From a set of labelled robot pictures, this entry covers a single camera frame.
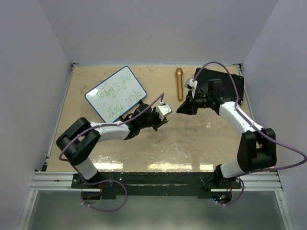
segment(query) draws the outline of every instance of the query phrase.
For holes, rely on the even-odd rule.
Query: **whiteboard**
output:
[[[128,66],[105,79],[85,94],[86,100],[104,122],[113,122],[147,93]]]

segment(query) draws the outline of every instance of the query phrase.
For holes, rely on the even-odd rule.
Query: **white wall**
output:
[[[0,229],[17,229],[69,78],[37,0],[0,1]]]
[[[243,64],[243,74],[261,124],[278,140],[307,152],[307,1],[280,0]],[[278,165],[302,160],[278,148]],[[296,230],[307,225],[307,164],[280,171]]]
[[[69,60],[190,64],[246,58],[277,0],[39,0]]]

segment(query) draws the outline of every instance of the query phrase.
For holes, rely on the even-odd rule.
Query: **wooden table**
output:
[[[56,139],[78,118],[103,122],[84,98],[84,94],[122,66],[76,66],[73,71],[63,110],[56,131],[47,171],[72,172],[66,162],[59,161]],[[150,104],[162,92],[164,101],[173,111],[181,105],[177,99],[175,66],[131,66],[139,79]],[[183,66],[183,82],[193,78],[196,66]],[[222,71],[222,67],[209,66]],[[237,67],[229,67],[239,74]],[[241,108],[250,115],[244,99]],[[176,114],[157,132],[152,128],[141,130],[131,140],[112,140],[98,143],[90,158],[100,171],[130,172],[199,172],[212,171],[221,163],[232,161],[239,146],[240,136],[223,118],[211,109],[200,109],[196,115]]]

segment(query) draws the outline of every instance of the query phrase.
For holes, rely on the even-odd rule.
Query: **black mounting bracket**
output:
[[[100,172],[101,180],[117,180],[127,189],[129,196],[197,196],[199,199],[212,198],[211,189],[241,188],[234,178],[215,184],[213,172]],[[83,183],[79,174],[73,175],[71,184],[75,189],[99,188]],[[122,187],[113,182],[103,184],[102,199],[123,196]]]

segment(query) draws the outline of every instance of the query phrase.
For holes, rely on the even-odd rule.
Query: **blue whiteboard frame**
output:
[[[141,98],[141,100],[143,100],[143,99],[147,96],[147,92],[146,92],[146,90],[144,89],[144,87],[142,86],[142,84],[140,83],[140,81],[137,79],[137,77],[134,75],[134,73],[132,72],[132,70],[130,69],[129,66],[124,66],[124,67],[122,67],[121,69],[119,69],[119,70],[117,70],[115,73],[113,73],[110,77],[112,77],[113,75],[117,74],[117,73],[120,72],[123,68],[126,68],[126,67],[131,71],[131,73],[133,74],[133,76],[135,77],[135,79],[138,81],[138,83],[140,84],[140,86],[143,88],[143,90],[144,90],[144,92],[145,92],[145,96]],[[107,79],[104,79],[101,83],[99,83],[98,85],[96,85],[95,87],[93,87],[92,89],[90,89],[88,92],[92,91],[94,88],[96,88],[97,86],[99,86],[99,85],[101,85],[102,83],[104,83],[104,82],[105,82],[106,80],[108,80],[110,77],[108,77]],[[91,107],[96,111],[96,113],[101,117],[101,119],[102,119],[104,122],[106,122],[106,121],[102,118],[102,116],[98,113],[98,111],[94,108],[94,106],[90,103],[90,101],[86,98],[86,95],[87,95],[88,92],[86,92],[85,95],[84,95],[85,99],[88,101],[88,103],[91,105]]]

